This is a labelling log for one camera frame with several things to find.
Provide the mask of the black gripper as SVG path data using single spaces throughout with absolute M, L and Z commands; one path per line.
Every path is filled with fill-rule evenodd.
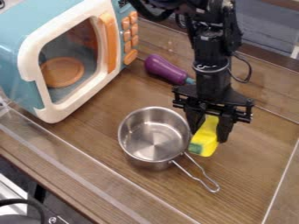
M 236 92 L 230 86 L 229 63 L 222 65 L 192 64 L 196 81 L 172 88 L 172 105 L 182 109 L 194 134 L 205 121 L 205 115 L 217 116 L 216 128 L 220 144 L 228 141 L 233 123 L 250 122 L 253 101 Z

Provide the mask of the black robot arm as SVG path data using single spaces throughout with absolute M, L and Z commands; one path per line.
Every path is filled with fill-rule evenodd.
M 193 50 L 194 82 L 172 88 L 172 105 L 182 109 L 190 131 L 202 127 L 208 116 L 218 118 L 216 139 L 228 141 L 237 122 L 249 123 L 253 101 L 230 85 L 230 59 L 237 56 L 242 33 L 238 29 L 236 0 L 128 0 L 144 18 L 164 21 L 182 16 Z

